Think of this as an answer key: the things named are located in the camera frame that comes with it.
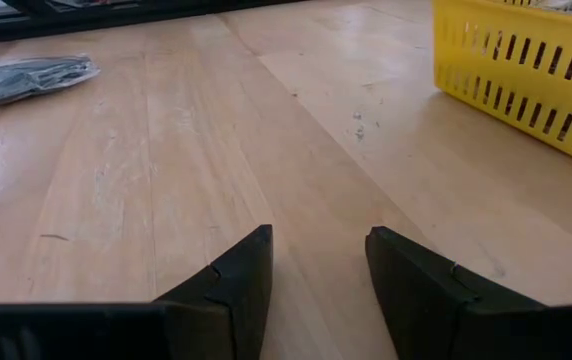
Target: plastic bag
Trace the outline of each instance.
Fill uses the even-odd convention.
[[[99,74],[87,56],[25,59],[0,66],[0,105],[73,86]]]

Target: wood grain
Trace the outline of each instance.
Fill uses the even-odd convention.
[[[572,159],[439,93],[429,1],[309,1],[0,44],[99,77],[0,108],[0,302],[146,301],[275,228],[265,359],[391,359],[386,225],[572,303]]]

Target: yellow plastic basket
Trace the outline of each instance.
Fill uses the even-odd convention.
[[[433,0],[435,84],[572,155],[572,15]]]
[[[492,0],[494,2],[506,3],[517,6],[531,6],[537,4],[539,0]]]

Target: floor scratch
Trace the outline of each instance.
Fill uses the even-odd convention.
[[[95,193],[93,195],[93,204],[97,204],[101,193],[101,181],[104,177],[104,170],[95,169]]]
[[[51,238],[51,239],[59,239],[59,240],[64,240],[64,241],[70,241],[70,239],[65,238],[61,235],[57,235],[57,234],[41,234],[39,235],[39,237],[46,237],[46,238]]]
[[[414,21],[414,20],[411,20],[411,19],[407,19],[407,18],[401,17],[401,16],[399,16],[399,15],[391,14],[391,13],[389,13],[388,11],[384,11],[384,10],[378,9],[378,8],[376,8],[376,7],[374,7],[374,6],[366,5],[366,6],[364,6],[364,7],[367,8],[367,9],[371,9],[371,10],[373,10],[373,11],[375,11],[375,12],[378,12],[378,13],[380,13],[380,14],[388,15],[388,16],[390,16],[390,17],[393,17],[393,18],[397,19],[397,20],[402,20],[402,21],[406,21],[406,22],[409,22],[409,23],[417,23],[417,21]]]
[[[506,276],[506,270],[504,269],[502,264],[499,262],[499,260],[497,260],[497,258],[495,256],[491,255],[491,253],[488,252],[486,247],[484,247],[484,245],[482,245],[481,242],[479,242],[477,240],[475,242],[477,243],[477,245],[479,245],[479,248],[482,250],[484,255],[486,255],[486,257],[490,260],[491,264],[493,264],[493,275],[492,276],[494,278],[503,278],[504,276]]]

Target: black plastic part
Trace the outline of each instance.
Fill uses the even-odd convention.
[[[6,5],[15,8],[31,17],[54,15],[57,12],[43,0],[2,0]]]
[[[0,305],[0,359],[258,359],[271,286],[263,225],[152,303]]]
[[[572,306],[547,307],[385,227],[366,256],[400,360],[572,359]]]
[[[73,9],[42,16],[43,7],[22,5],[45,0],[7,0],[22,13],[0,16],[0,41],[206,15],[301,0],[142,0]]]

